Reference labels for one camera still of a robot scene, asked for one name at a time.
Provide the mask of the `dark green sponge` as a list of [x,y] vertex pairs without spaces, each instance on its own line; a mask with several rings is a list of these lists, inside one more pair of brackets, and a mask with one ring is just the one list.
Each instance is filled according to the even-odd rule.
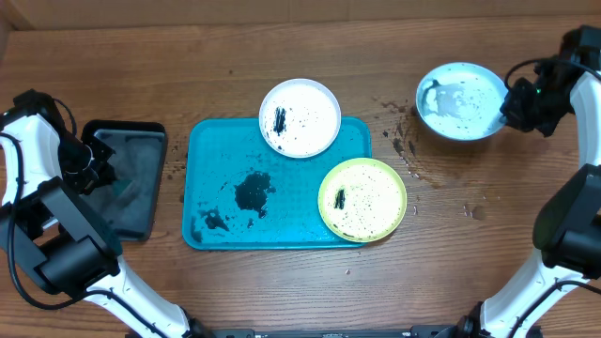
[[130,200],[140,193],[140,186],[136,180],[119,179],[112,183],[113,193],[118,200]]

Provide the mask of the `light blue plate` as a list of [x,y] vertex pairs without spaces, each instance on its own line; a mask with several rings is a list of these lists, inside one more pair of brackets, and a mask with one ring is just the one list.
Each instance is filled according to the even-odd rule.
[[454,62],[430,70],[419,82],[415,106],[434,133],[454,141],[485,139],[506,125],[501,113],[507,88],[480,65]]

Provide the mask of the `yellow-green plate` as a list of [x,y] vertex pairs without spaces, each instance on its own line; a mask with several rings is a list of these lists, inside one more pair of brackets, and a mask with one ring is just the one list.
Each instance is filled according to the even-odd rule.
[[343,161],[324,177],[317,206],[338,237],[368,243],[389,236],[408,207],[406,186],[388,164],[372,158]]

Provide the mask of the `white plate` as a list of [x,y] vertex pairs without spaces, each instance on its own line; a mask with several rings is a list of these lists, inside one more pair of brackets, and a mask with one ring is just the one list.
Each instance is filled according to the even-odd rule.
[[328,87],[298,78],[270,90],[260,105],[258,123],[268,146],[288,158],[304,159],[332,145],[342,113]]

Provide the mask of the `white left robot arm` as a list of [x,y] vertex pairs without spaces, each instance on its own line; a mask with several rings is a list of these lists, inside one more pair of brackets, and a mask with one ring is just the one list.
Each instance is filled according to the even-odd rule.
[[84,200],[114,181],[108,162],[113,150],[101,141],[79,140],[62,118],[66,108],[29,89],[1,114],[1,248],[16,291],[46,311],[94,303],[140,337],[211,336],[131,269],[113,229]]

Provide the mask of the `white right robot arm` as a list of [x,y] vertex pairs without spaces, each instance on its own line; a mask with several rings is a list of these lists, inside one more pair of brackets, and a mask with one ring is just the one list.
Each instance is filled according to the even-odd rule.
[[600,277],[600,31],[582,25],[558,54],[533,59],[534,82],[507,83],[507,126],[550,136],[567,114],[577,119],[578,171],[545,203],[532,230],[534,249],[511,280],[477,303],[442,337],[538,337],[534,325],[556,302]]

